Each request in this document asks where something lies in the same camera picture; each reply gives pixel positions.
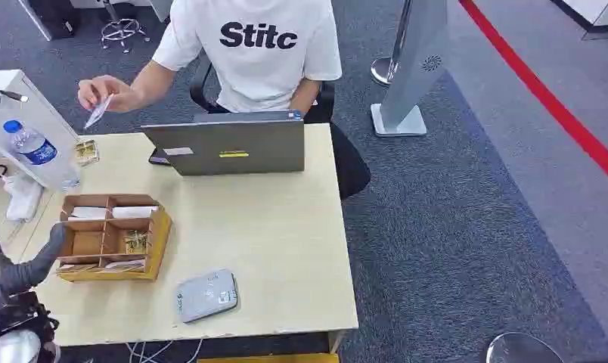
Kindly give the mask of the person's right hand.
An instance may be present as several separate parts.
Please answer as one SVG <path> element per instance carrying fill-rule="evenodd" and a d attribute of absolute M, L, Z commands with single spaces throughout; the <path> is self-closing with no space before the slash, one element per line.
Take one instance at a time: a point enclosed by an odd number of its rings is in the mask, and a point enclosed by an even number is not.
<path fill-rule="evenodd" d="M 102 102 L 111 98 L 107 110 L 125 113 L 140 107 L 138 93 L 124 81 L 113 76 L 97 76 L 93 79 L 82 79 L 78 83 L 78 101 L 88 110 L 94 110 Z"/>

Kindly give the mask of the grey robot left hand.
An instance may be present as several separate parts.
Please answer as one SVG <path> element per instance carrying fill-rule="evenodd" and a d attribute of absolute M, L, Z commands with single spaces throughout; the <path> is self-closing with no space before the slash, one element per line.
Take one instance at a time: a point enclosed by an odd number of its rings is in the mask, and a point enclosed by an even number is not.
<path fill-rule="evenodd" d="M 28 291 L 45 280 L 63 249 L 65 234 L 64 224 L 53 225 L 48 242 L 36 256 L 17 264 L 3 253 L 0 245 L 0 308 L 9 296 Z"/>

